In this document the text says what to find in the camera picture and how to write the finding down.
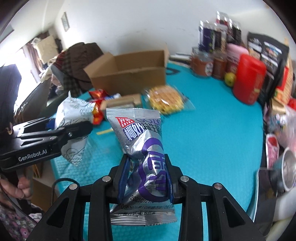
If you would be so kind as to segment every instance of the picture frame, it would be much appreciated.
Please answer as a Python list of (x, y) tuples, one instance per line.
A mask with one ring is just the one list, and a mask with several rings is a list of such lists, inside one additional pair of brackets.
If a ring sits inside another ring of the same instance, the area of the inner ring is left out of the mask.
[(61, 20), (62, 20), (62, 24), (63, 24), (65, 32), (67, 32), (69, 30), (69, 28), (70, 28), (70, 25), (69, 25), (69, 22), (68, 22), (66, 12), (63, 13)]

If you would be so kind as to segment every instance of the red container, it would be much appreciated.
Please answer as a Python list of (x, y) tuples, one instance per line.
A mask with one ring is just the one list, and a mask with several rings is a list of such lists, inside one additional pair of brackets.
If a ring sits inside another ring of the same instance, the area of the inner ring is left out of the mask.
[(233, 86), (234, 96), (245, 104), (254, 104), (258, 99), (266, 75), (266, 66), (254, 57), (242, 54)]

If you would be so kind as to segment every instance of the ceiling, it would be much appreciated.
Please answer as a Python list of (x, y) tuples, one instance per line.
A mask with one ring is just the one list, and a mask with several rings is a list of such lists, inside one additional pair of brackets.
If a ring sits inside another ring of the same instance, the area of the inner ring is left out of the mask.
[(64, 0), (29, 0), (9, 23), (14, 31), (0, 43), (0, 66), (35, 36), (47, 31), (63, 3)]

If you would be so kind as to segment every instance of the human hand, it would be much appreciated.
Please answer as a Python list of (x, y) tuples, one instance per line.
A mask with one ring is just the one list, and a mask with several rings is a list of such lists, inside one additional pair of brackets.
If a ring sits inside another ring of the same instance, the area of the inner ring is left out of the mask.
[[(33, 179), (33, 167), (28, 167), (25, 169), (25, 173), (19, 177), (19, 182), (17, 187), (11, 184), (6, 179), (0, 178), (0, 183), (3, 187), (3, 190), (6, 194), (11, 197), (18, 199), (31, 199), (33, 195), (32, 189), (32, 179)], [(6, 198), (6, 196), (0, 191), (0, 203), (4, 204), (7, 207), (13, 208), (13, 205)]]

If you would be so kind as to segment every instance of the green apple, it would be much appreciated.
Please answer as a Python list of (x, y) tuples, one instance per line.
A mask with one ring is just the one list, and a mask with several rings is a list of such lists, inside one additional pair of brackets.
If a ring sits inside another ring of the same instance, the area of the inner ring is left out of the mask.
[(235, 76), (234, 73), (232, 73), (232, 72), (226, 73), (226, 74), (225, 74), (225, 77), (224, 77), (225, 84), (226, 84), (227, 86), (229, 86), (229, 87), (232, 88), (233, 85), (234, 85), (234, 82), (235, 82), (236, 78), (237, 78), (237, 77)]

